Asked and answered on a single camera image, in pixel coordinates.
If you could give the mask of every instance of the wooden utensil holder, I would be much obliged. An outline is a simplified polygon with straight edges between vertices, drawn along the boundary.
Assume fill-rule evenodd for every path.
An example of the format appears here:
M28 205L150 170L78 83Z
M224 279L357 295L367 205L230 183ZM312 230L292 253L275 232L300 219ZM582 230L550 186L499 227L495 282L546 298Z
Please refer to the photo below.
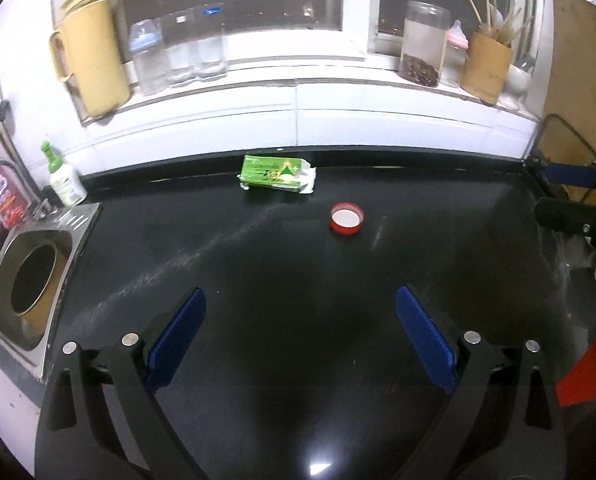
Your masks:
M475 32L469 42L460 87L488 104L496 104L513 54L510 48Z

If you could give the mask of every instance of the reflected light on countertop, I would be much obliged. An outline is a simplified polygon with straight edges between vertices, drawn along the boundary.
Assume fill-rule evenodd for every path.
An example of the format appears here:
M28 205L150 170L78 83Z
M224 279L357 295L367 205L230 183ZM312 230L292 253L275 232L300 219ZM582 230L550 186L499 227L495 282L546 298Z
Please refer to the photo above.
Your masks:
M325 464L325 463L315 463L315 464L311 464L309 466L309 474L311 476L315 476L318 475L320 473L322 473L326 468L328 468L331 464Z

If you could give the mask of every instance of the metal basin in sink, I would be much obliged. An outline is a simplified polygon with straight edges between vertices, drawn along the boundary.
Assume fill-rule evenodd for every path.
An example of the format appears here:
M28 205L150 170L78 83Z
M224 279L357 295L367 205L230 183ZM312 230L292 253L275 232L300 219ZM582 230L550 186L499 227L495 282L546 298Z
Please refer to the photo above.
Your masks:
M27 220L0 252L0 343L41 381L66 280L99 207L79 205Z

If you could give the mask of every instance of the faucet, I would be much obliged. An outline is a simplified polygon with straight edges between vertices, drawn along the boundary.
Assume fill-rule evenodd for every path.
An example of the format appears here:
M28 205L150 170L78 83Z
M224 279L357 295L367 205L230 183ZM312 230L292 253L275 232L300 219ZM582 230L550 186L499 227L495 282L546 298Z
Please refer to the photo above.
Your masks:
M34 190L33 187L22 177L20 169L14 163L9 160L5 160L4 158L0 158L0 166L7 166L8 168L14 170L14 173L17 175L27 194L31 198L31 203L29 204L29 208L27 210L31 210L31 215L35 221L41 220L47 215L56 211L56 208L49 203L49 200L46 198L43 199L39 193Z

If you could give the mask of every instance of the jar with dark contents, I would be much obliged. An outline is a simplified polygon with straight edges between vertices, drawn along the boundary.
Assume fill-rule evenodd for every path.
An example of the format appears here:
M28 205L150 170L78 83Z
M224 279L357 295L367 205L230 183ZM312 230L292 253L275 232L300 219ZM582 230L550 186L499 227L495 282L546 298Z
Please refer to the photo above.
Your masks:
M438 86L443 65L445 33L451 14L443 7L422 2L407 4L400 77L423 86Z

